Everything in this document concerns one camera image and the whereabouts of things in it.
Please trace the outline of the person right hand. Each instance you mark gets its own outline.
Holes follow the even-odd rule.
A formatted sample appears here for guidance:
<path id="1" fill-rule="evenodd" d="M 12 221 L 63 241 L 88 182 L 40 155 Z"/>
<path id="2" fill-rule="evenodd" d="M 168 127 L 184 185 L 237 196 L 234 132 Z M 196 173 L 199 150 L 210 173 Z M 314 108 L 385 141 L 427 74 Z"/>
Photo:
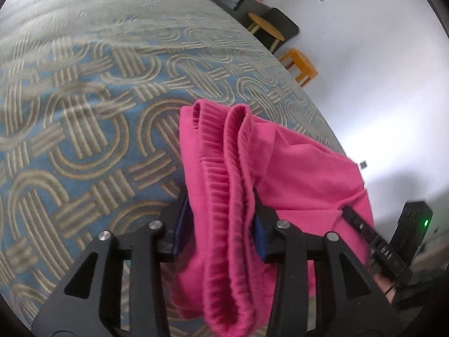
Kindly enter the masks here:
<path id="1" fill-rule="evenodd" d="M 389 303 L 392 304 L 393 298 L 397 291 L 395 284 L 390 281 L 389 278 L 386 278 L 381 274 L 373 275 L 373 279 L 376 282 L 377 286 L 381 289 L 382 293 L 387 298 Z"/>

